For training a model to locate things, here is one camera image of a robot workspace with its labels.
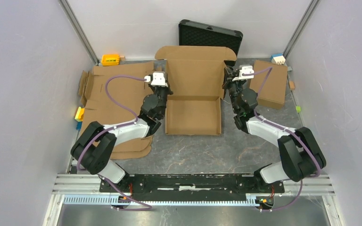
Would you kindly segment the small wooden cube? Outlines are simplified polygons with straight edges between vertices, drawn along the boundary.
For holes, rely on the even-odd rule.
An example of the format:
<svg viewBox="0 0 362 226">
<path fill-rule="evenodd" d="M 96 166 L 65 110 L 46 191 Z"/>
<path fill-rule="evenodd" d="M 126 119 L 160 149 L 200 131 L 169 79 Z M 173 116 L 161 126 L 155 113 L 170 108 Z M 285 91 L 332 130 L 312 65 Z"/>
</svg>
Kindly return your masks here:
<svg viewBox="0 0 362 226">
<path fill-rule="evenodd" d="M 296 87 L 295 87 L 295 83 L 293 81 L 289 81 L 288 84 L 289 84 L 289 89 L 291 91 L 295 90 Z"/>
</svg>

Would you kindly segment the black poker chip case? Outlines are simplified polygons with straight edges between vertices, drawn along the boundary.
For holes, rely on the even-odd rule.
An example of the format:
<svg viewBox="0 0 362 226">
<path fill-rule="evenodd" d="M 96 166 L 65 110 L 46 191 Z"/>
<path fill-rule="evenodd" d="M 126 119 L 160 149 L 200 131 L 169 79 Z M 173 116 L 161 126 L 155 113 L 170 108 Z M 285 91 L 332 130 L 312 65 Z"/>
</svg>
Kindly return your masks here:
<svg viewBox="0 0 362 226">
<path fill-rule="evenodd" d="M 241 31 L 183 19 L 178 23 L 180 46 L 227 47 L 237 55 L 243 40 Z"/>
</svg>

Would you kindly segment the folded brown cardboard box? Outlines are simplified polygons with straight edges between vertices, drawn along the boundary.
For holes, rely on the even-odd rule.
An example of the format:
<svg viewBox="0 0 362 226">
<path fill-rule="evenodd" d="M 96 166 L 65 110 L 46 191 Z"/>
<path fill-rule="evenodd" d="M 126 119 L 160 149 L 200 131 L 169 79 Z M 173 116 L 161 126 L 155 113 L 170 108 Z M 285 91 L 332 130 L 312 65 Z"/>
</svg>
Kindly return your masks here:
<svg viewBox="0 0 362 226">
<path fill-rule="evenodd" d="M 249 88 L 258 93 L 258 104 L 274 109 L 281 109 L 285 104 L 288 68 L 261 60 L 256 60 L 253 66 L 255 72 L 272 67 L 266 81 L 267 72 L 254 76 Z"/>
</svg>

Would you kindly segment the blue white toy block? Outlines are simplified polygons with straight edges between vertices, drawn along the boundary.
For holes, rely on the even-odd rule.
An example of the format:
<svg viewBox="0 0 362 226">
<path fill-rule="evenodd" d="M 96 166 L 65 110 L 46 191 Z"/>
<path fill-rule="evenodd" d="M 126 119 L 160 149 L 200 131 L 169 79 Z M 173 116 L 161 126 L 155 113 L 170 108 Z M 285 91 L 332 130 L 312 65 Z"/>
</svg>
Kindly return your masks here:
<svg viewBox="0 0 362 226">
<path fill-rule="evenodd" d="M 272 54 L 270 60 L 273 64 L 277 65 L 284 65 L 286 62 L 286 59 L 282 53 Z"/>
</svg>

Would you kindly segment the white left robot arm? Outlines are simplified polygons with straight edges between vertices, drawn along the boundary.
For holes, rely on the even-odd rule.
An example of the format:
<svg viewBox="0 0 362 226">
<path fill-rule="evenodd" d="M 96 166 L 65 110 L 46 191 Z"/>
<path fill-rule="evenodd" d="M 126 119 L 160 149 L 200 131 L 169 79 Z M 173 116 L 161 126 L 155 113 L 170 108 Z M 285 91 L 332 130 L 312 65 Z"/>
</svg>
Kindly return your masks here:
<svg viewBox="0 0 362 226">
<path fill-rule="evenodd" d="M 78 167 L 83 166 L 90 174 L 111 181 L 111 186 L 118 192 L 129 187 L 129 179 L 125 176 L 126 172 L 110 159 L 113 149 L 133 139 L 153 135 L 165 116 L 168 96 L 173 94 L 168 83 L 150 84 L 149 87 L 153 94 L 145 96 L 135 120 L 113 125 L 93 121 L 70 151 Z"/>
</svg>

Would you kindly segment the stack of flat cardboard sheets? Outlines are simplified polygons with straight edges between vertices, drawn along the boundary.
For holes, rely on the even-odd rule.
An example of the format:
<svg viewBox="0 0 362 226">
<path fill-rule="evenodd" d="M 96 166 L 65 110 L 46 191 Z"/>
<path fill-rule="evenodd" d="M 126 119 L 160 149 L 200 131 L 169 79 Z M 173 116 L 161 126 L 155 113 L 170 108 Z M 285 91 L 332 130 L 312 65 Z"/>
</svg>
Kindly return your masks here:
<svg viewBox="0 0 362 226">
<path fill-rule="evenodd" d="M 154 63 L 148 61 L 94 66 L 92 70 L 82 72 L 78 90 L 84 106 L 81 132 L 93 121 L 109 125 L 133 120 L 135 116 L 131 112 L 116 105 L 107 95 L 139 114 L 144 97 L 152 94 L 152 90 L 146 83 L 132 77 L 144 78 L 153 71 Z"/>
</svg>

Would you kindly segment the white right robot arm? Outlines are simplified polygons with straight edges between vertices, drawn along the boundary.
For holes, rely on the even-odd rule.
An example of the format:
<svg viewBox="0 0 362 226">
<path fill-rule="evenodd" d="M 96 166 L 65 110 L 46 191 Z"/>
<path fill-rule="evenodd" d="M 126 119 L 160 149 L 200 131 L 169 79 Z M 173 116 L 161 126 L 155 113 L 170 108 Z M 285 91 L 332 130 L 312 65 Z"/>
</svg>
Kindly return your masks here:
<svg viewBox="0 0 362 226">
<path fill-rule="evenodd" d="M 266 192 L 277 181 L 299 182 L 306 177 L 319 176 L 327 162 L 312 131 L 307 127 L 295 129 L 282 126 L 255 110 L 259 92 L 244 88 L 243 85 L 256 74 L 251 65 L 243 65 L 237 70 L 228 66 L 224 69 L 222 85 L 229 93 L 236 127 L 264 139 L 279 150 L 279 162 L 254 172 L 254 188 Z"/>
</svg>

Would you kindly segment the yellow orange toy block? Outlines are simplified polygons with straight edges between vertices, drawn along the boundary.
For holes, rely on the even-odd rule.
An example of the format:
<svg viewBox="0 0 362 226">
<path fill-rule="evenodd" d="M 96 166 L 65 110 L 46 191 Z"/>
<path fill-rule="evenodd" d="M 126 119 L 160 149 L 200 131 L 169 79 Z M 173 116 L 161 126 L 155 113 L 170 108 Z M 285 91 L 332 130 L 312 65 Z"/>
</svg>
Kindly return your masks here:
<svg viewBox="0 0 362 226">
<path fill-rule="evenodd" d="M 83 121 L 83 116 L 84 116 L 84 108 L 83 107 L 78 107 L 76 112 L 75 112 L 75 115 L 74 115 L 74 119 L 77 121 L 77 122 L 82 122 Z"/>
</svg>

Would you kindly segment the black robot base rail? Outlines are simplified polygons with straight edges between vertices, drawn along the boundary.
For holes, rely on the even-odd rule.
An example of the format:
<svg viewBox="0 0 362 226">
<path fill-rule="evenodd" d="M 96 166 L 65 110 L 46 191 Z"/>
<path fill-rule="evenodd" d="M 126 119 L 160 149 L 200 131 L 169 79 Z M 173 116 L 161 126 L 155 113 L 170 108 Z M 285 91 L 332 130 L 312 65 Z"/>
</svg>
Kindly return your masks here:
<svg viewBox="0 0 362 226">
<path fill-rule="evenodd" d="M 99 175 L 100 192 L 129 193 L 137 201 L 208 202 L 245 201 L 247 194 L 271 194 L 285 191 L 287 175 L 265 166 L 250 174 L 133 174 L 123 169 L 114 179 Z"/>
</svg>

